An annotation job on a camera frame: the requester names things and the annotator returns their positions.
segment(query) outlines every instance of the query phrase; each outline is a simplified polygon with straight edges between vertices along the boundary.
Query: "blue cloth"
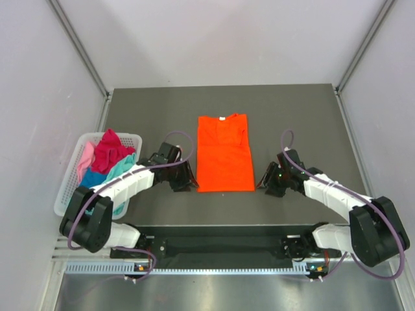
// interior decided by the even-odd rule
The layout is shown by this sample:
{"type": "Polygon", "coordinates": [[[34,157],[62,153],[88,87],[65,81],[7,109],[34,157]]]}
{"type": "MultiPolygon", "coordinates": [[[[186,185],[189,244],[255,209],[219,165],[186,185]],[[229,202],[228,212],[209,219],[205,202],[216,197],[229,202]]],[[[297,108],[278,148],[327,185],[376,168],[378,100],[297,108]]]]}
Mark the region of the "blue cloth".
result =
{"type": "Polygon", "coordinates": [[[94,186],[100,185],[106,179],[106,177],[106,174],[92,172],[91,167],[88,167],[84,178],[82,178],[82,181],[79,185],[87,188],[92,188],[94,186]]]}
{"type": "MultiPolygon", "coordinates": [[[[120,176],[121,174],[124,174],[126,171],[128,171],[130,168],[133,167],[133,165],[136,163],[136,154],[130,154],[126,156],[124,159],[118,161],[118,163],[111,168],[110,172],[106,176],[106,179],[104,183],[110,181],[111,179],[120,176]]],[[[124,203],[121,203],[116,209],[112,211],[113,215],[119,215],[124,209],[124,203]]]]}

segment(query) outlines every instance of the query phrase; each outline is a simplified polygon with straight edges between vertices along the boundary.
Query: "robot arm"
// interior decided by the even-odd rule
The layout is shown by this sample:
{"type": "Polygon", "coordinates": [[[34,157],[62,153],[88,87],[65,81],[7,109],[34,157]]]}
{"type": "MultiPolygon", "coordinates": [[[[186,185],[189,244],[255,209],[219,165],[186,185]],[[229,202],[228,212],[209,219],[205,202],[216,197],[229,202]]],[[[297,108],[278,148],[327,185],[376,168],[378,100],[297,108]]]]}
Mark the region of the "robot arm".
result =
{"type": "MultiPolygon", "coordinates": [[[[286,150],[288,156],[305,170],[297,151],[286,150]]],[[[317,168],[306,171],[322,179],[327,184],[310,178],[293,167],[283,153],[278,154],[279,164],[271,162],[257,187],[266,188],[266,194],[282,198],[287,188],[317,200],[341,215],[349,225],[318,224],[304,234],[305,244],[310,253],[321,249],[338,249],[355,254],[365,265],[375,266],[399,253],[396,242],[385,225],[373,210],[353,195],[340,190],[333,181],[317,168]]],[[[409,238],[403,228],[394,204],[385,197],[378,199],[359,195],[372,202],[388,218],[399,235],[403,249],[409,248],[409,238]]]]}
{"type": "Polygon", "coordinates": [[[128,172],[113,180],[93,187],[78,187],[69,202],[68,208],[60,224],[59,231],[68,237],[75,219],[84,204],[94,193],[101,190],[75,228],[73,241],[88,251],[95,253],[102,248],[123,246],[134,248],[140,237],[140,232],[128,224],[112,222],[113,207],[119,206],[137,193],[167,181],[174,192],[190,191],[198,187],[188,161],[164,168],[149,168],[155,165],[176,163],[181,157],[177,146],[162,143],[157,153],[149,159],[140,159],[128,172]]]}

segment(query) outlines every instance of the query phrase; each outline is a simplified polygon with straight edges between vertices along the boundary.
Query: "white plastic basket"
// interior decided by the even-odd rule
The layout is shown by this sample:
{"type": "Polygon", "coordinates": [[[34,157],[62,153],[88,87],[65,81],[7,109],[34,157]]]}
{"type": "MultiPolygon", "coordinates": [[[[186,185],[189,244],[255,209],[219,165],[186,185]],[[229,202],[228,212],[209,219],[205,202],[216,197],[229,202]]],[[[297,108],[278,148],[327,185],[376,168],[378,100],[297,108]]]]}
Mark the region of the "white plastic basket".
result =
{"type": "MultiPolygon", "coordinates": [[[[58,192],[58,197],[56,198],[56,201],[54,203],[53,209],[58,216],[63,216],[65,214],[66,208],[69,205],[69,201],[71,200],[72,194],[78,187],[77,165],[82,156],[82,153],[84,152],[86,142],[91,141],[92,143],[97,145],[99,141],[102,139],[103,135],[104,133],[86,133],[79,138],[78,143],[75,146],[75,150],[73,151],[69,165],[66,169],[64,180],[62,181],[62,184],[58,192]]],[[[143,140],[141,139],[141,137],[136,134],[128,133],[117,133],[117,135],[124,146],[133,147],[134,149],[136,149],[137,161],[140,156],[141,145],[143,144],[143,140]]],[[[120,219],[125,215],[128,209],[129,201],[130,200],[125,201],[123,211],[118,215],[113,215],[112,219],[120,219]]]]}

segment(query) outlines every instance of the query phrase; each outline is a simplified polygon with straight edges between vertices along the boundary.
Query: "magenta cloth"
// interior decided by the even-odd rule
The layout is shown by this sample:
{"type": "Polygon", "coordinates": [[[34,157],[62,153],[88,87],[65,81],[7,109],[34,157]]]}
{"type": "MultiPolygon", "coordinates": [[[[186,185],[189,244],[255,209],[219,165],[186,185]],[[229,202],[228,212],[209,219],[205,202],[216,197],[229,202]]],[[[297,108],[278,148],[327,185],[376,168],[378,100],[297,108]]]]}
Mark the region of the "magenta cloth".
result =
{"type": "Polygon", "coordinates": [[[95,160],[91,171],[108,174],[118,161],[134,152],[136,152],[134,148],[123,146],[117,134],[109,128],[95,147],[95,160]]]}
{"type": "Polygon", "coordinates": [[[84,152],[82,153],[82,157],[80,157],[80,160],[78,162],[77,166],[77,180],[78,185],[82,181],[82,179],[85,176],[85,172],[87,168],[92,164],[93,162],[93,151],[95,149],[95,145],[91,143],[90,141],[87,141],[85,144],[84,152]]]}

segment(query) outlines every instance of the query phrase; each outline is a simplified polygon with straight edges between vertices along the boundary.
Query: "red-orange t-shirt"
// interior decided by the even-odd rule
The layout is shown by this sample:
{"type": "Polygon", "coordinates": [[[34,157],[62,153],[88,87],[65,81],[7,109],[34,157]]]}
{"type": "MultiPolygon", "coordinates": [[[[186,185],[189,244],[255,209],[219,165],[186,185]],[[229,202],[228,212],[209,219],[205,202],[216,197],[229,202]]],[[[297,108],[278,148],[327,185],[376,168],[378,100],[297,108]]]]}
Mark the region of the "red-orange t-shirt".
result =
{"type": "Polygon", "coordinates": [[[199,192],[255,191],[246,115],[199,117],[197,138],[199,192]]]}

